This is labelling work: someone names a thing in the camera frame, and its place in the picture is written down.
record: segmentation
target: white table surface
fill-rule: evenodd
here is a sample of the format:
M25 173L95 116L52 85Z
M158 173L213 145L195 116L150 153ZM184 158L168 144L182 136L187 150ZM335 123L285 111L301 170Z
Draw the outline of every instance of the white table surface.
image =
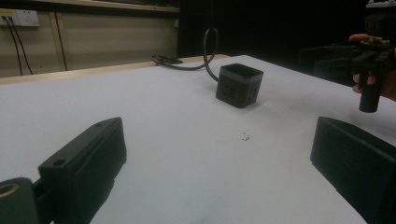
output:
M205 70L150 67L0 85L0 180L37 167L94 123L123 121L128 161L93 224L365 223L311 164L318 116L396 145L396 103L359 111L349 87L248 56L264 71L257 102L215 97Z

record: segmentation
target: beige wall panel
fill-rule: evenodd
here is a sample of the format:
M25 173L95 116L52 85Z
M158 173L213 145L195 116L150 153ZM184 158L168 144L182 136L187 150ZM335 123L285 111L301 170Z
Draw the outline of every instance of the beige wall panel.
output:
M61 67L57 58L54 36L50 26L50 14L38 12L39 27L19 27L21 41L24 45L28 62L34 74L59 72ZM20 48L22 71L24 75L30 72L23 59ZM17 52L11 33L6 26L0 27L0 77L15 77L20 75Z
M62 23L68 70L141 63L153 54L177 53L175 20L62 14Z

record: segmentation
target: white electrical outlet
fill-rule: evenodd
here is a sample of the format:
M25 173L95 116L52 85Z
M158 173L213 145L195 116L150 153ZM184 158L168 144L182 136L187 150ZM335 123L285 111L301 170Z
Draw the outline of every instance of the white electrical outlet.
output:
M0 26L7 26L3 17L12 18L16 26L39 26L36 11L0 8Z

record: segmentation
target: plug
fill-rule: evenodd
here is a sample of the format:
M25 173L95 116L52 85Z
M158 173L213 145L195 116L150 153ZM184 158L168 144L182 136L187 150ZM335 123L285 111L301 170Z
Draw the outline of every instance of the plug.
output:
M262 84L263 71L233 63L222 66L219 72L216 98L243 108L256 102Z

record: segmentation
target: wall socket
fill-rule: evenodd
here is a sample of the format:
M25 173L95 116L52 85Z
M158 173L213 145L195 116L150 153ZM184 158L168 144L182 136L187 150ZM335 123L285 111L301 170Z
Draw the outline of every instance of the wall socket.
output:
M11 17L16 26L39 26L36 11L0 8L0 26L7 25L3 16Z

